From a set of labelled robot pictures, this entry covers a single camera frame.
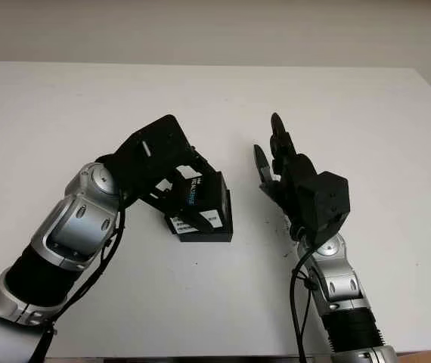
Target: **screw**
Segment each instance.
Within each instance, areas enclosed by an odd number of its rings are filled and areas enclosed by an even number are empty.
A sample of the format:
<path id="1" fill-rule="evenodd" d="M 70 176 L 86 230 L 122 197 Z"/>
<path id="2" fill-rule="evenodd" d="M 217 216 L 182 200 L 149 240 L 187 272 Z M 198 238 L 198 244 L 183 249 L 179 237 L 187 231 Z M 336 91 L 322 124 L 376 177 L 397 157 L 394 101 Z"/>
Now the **screw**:
<path id="1" fill-rule="evenodd" d="M 102 231 L 106 231 L 108 229 L 108 226 L 110 225 L 110 219 L 106 218 L 103 222 L 103 224 L 101 225 L 101 230 Z"/>
<path id="2" fill-rule="evenodd" d="M 76 218 L 83 217 L 85 215 L 85 212 L 86 212 L 86 205 L 78 209 L 78 211 L 76 212 Z"/>

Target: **label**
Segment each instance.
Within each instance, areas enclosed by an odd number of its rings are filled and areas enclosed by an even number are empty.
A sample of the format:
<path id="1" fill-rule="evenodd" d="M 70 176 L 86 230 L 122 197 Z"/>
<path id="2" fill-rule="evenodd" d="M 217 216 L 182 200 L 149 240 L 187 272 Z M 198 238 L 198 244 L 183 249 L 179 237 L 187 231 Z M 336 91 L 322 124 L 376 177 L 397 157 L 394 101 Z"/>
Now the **label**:
<path id="1" fill-rule="evenodd" d="M 188 194 L 188 205 L 193 206 L 195 204 L 195 196 L 197 194 L 197 186 L 202 182 L 202 178 L 193 178 L 191 181 L 191 189 Z"/>
<path id="2" fill-rule="evenodd" d="M 217 212 L 217 209 L 211 209 L 211 210 L 206 210 L 204 212 L 200 212 L 200 215 L 205 219 L 207 219 L 214 228 L 222 227 L 222 221 L 219 217 L 219 213 Z M 175 228 L 175 231 L 177 232 L 177 234 L 198 231 L 198 229 L 183 222 L 179 217 L 171 218 L 170 221 L 172 222 L 173 227 Z"/>

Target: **black bracket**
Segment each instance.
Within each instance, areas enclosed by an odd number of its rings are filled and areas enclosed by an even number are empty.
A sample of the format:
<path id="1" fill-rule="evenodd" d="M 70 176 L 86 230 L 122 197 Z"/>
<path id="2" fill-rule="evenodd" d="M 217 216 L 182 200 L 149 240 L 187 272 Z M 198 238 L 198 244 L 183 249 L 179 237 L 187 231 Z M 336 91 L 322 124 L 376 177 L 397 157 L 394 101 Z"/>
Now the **black bracket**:
<path id="1" fill-rule="evenodd" d="M 163 179 L 172 185 L 180 185 L 186 180 L 176 169 L 178 166 L 190 166 L 202 176 L 216 174 L 207 160 L 188 143 L 173 115 L 166 115 L 139 129 L 114 154 L 104 155 L 96 161 L 104 164 L 123 191 L 125 206 L 142 199 L 168 217 L 178 217 L 199 231 L 213 232 L 207 219 L 187 208 L 172 193 L 174 188 L 157 188 Z"/>

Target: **white label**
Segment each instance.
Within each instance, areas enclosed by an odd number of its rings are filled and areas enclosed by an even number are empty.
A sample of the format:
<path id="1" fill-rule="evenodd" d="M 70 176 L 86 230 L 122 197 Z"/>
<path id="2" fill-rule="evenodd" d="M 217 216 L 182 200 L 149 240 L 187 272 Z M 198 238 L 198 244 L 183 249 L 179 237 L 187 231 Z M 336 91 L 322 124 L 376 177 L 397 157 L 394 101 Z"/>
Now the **white label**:
<path id="1" fill-rule="evenodd" d="M 222 227 L 222 221 L 219 217 L 219 213 L 217 212 L 217 209 L 211 209 L 211 210 L 206 210 L 204 212 L 200 212 L 200 215 L 205 219 L 207 219 L 214 228 Z M 170 221 L 172 221 L 173 227 L 175 228 L 175 231 L 177 232 L 177 234 L 198 231 L 198 229 L 183 222 L 179 217 L 171 218 Z"/>

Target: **small black box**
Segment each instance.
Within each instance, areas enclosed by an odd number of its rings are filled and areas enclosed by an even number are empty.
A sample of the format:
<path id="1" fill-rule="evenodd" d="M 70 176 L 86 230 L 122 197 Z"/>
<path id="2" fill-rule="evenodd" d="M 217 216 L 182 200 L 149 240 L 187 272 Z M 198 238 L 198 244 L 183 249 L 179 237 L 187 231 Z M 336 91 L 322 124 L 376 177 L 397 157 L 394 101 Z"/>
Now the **small black box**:
<path id="1" fill-rule="evenodd" d="M 231 242 L 231 194 L 221 172 L 185 179 L 174 184 L 171 193 L 185 209 L 199 212 L 214 227 L 212 233 L 204 233 L 177 217 L 165 216 L 170 230 L 181 242 Z"/>

